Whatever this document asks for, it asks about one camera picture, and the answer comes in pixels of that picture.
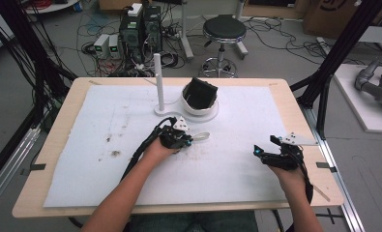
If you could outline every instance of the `black frame bar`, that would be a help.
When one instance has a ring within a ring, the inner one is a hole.
[[[298,104],[304,108],[312,108],[314,101],[320,96],[316,130],[323,140],[326,139],[324,124],[330,81],[381,9],[382,0],[364,0],[347,23],[332,50],[320,65],[320,68],[313,75],[290,86],[292,92],[308,86],[304,94],[297,99]]]

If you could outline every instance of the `power supply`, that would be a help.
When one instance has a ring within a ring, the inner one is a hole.
[[[152,52],[162,51],[161,7],[149,6],[144,12],[146,43]]]
[[[109,35],[102,34],[94,43],[95,51],[99,59],[106,59],[109,56]]]
[[[118,35],[109,36],[109,52],[112,59],[121,59],[121,43]]]

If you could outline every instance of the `wooden tabletop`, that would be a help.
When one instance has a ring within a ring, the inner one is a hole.
[[[296,103],[292,92],[283,79],[262,78],[209,78],[203,79],[209,83],[220,86],[268,86],[272,92],[274,101],[278,107],[279,115],[284,123],[286,131],[294,131],[301,136],[312,138],[309,125],[299,105]],[[164,85],[185,86],[191,81],[190,78],[171,77],[164,78]],[[55,165],[60,157],[68,136],[73,127],[73,122],[81,108],[86,93],[92,85],[151,85],[142,78],[78,78],[67,95],[63,106],[55,120],[55,123],[45,141],[44,146],[36,160],[38,163],[46,163],[44,170],[32,171],[25,183],[23,190],[13,208],[16,218],[38,217],[70,217],[88,216],[93,213],[95,207],[80,208],[44,208],[43,204],[48,193]],[[338,206],[343,203],[343,197],[338,185],[328,168],[318,168],[317,162],[326,162],[317,146],[304,146],[305,163],[309,171],[309,177],[315,191],[311,205]],[[133,209],[134,214],[144,213],[173,213],[173,212],[201,212],[222,210],[246,210],[246,209],[276,209],[287,208],[286,201],[280,202],[238,202],[238,203],[215,203],[215,204],[191,204],[191,205],[160,205],[160,206],[137,206]]]

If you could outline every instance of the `white pole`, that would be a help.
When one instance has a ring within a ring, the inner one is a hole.
[[[235,14],[235,17],[238,20],[240,20],[242,17],[242,10],[244,5],[245,5],[245,0],[239,0],[238,6],[236,8],[236,14]]]
[[[160,111],[164,111],[162,66],[161,66],[161,55],[159,53],[154,54],[154,64],[155,64],[155,77],[157,78],[158,102],[160,104]]]

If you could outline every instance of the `cardboard box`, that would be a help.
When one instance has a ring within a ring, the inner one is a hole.
[[[101,10],[122,10],[133,3],[142,3],[141,0],[99,0]]]
[[[246,1],[242,15],[299,19],[305,15],[307,1],[308,0],[296,0],[294,8],[252,5],[249,1]]]
[[[294,4],[294,9],[298,13],[305,14],[308,11],[309,5],[310,5],[310,1],[309,0],[308,1],[306,1],[306,0],[296,0],[296,2]]]
[[[303,21],[304,32],[337,39],[356,12],[355,0],[311,0]]]

